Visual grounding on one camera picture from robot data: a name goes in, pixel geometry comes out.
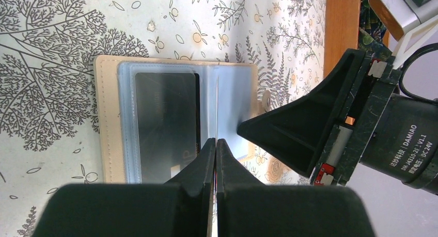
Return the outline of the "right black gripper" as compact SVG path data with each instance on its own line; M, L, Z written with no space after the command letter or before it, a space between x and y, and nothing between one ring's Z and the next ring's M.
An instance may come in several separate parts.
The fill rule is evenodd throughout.
M402 72L347 49L308 94L237 134L314 185L346 185L358 164L437 194L437 104L402 96Z

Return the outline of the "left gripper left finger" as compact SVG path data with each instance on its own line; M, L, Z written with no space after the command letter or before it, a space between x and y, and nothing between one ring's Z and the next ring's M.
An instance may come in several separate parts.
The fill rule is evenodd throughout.
M199 155L167 181L178 186L172 236L211 236L215 152L216 139L209 138Z

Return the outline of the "black card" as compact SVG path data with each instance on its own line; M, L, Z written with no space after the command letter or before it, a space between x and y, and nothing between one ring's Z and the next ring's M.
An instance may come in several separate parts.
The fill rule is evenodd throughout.
M198 154L198 77L194 73L135 76L143 183L164 183Z
M215 101L214 101L214 160L213 160L213 183L212 183L212 202L211 202L211 208L209 212L209 220L208 220L208 233L207 236L214 236L215 233L217 233L217 141L218 141L218 98L219 98L219 79L220 77L217 76L216 78L216 84L215 84Z

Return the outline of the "beige blue card holder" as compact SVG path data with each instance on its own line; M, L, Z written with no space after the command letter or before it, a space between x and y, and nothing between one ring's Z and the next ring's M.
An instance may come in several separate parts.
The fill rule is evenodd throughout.
M214 137L215 84L219 79L218 137L227 140L239 160L255 154L255 145L237 135L244 120L262 114L258 100L258 69L254 64L219 61L193 61L127 56L99 55L94 60L95 86L100 128L101 156L106 183L139 183L139 159L125 140L123 121L133 114L133 107L120 96L118 68L122 63L135 64L156 72L176 68L200 75L201 142Z

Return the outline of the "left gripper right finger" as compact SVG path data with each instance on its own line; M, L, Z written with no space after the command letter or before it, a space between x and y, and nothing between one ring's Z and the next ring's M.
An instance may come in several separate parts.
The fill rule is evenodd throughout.
M263 184L232 154L225 139L216 144L216 206L218 236L244 236L257 218L250 198Z

